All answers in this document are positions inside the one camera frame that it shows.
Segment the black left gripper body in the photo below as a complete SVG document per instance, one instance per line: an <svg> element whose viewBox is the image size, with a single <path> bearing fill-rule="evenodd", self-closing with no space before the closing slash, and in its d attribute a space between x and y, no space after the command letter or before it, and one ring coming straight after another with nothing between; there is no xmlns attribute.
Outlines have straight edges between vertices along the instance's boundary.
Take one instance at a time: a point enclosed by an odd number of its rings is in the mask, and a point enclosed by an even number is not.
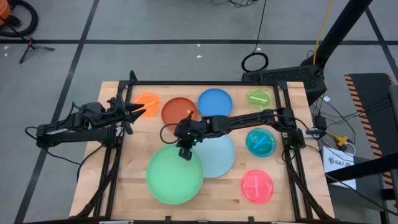
<svg viewBox="0 0 398 224"><path fill-rule="evenodd" d="M128 115L131 112L128 112L124 109L124 105L126 103L123 101L123 99L112 97L107 102L111 106L108 113L110 117L112 117L112 119L114 120L114 123L120 121L127 134L133 134L131 123L128 121Z"/></svg>

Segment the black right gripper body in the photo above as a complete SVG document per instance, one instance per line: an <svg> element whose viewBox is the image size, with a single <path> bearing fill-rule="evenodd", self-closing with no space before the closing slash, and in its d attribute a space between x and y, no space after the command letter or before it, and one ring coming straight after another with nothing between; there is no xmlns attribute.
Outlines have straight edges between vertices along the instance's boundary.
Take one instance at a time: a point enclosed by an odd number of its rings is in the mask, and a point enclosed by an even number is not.
<svg viewBox="0 0 398 224"><path fill-rule="evenodd" d="M174 131L177 137L177 146L181 148L192 148L205 138L206 124L202 121L192 119L181 120Z"/></svg>

